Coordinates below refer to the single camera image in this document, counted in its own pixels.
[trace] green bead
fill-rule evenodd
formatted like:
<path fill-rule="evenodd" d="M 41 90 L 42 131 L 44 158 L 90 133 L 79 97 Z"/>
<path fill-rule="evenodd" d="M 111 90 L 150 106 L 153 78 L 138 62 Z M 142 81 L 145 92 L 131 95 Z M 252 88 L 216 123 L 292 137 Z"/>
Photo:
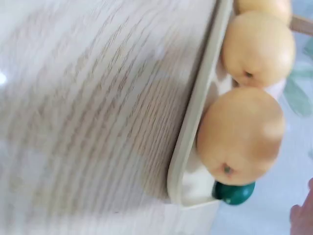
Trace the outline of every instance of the green bead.
<path fill-rule="evenodd" d="M 244 186 L 230 186 L 216 182 L 213 196 L 230 205 L 239 205 L 245 202 L 253 193 L 255 182 Z"/>

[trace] wooden stick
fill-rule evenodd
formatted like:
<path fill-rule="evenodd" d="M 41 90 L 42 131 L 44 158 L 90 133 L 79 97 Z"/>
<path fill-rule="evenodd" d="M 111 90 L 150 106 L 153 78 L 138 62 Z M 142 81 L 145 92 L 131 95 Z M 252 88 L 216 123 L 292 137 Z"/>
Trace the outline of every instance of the wooden stick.
<path fill-rule="evenodd" d="M 313 21 L 298 15 L 293 15 L 290 29 L 295 32 L 313 36 Z"/>

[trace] wooden surface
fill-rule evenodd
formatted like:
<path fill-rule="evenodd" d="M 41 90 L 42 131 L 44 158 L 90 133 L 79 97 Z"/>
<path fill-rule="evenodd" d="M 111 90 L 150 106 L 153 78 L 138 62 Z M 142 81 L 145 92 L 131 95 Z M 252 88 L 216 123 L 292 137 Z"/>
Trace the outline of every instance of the wooden surface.
<path fill-rule="evenodd" d="M 313 20 L 293 15 L 290 28 L 293 31 L 313 36 Z"/>
<path fill-rule="evenodd" d="M 0 1 L 0 234 L 209 234 L 165 182 L 214 5 Z"/>

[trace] yellow pear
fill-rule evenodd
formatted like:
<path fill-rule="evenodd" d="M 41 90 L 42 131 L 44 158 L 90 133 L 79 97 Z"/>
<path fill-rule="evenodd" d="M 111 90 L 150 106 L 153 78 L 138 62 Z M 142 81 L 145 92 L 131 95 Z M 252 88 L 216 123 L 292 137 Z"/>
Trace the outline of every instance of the yellow pear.
<path fill-rule="evenodd" d="M 234 8 L 237 14 L 247 11 L 265 12 L 279 18 L 289 25 L 292 18 L 290 0 L 235 0 Z"/>
<path fill-rule="evenodd" d="M 217 181 L 246 185 L 274 164 L 284 132 L 283 111 L 271 95 L 255 87 L 235 88 L 203 116 L 197 151 Z"/>
<path fill-rule="evenodd" d="M 266 13 L 249 11 L 228 25 L 222 60 L 241 85 L 267 87 L 287 77 L 295 57 L 291 30 Z"/>

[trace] fruit tray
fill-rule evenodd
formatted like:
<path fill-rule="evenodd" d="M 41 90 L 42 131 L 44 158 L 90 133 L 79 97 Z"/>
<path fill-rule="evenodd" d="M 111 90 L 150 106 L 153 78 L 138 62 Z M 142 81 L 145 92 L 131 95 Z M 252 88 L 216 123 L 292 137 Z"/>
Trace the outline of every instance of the fruit tray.
<path fill-rule="evenodd" d="M 218 200 L 212 197 L 215 180 L 197 156 L 195 137 L 202 114 L 221 94 L 232 89 L 232 79 L 223 69 L 219 55 L 232 13 L 232 1 L 218 1 L 179 138 L 170 163 L 167 189 L 174 204 L 198 207 Z"/>

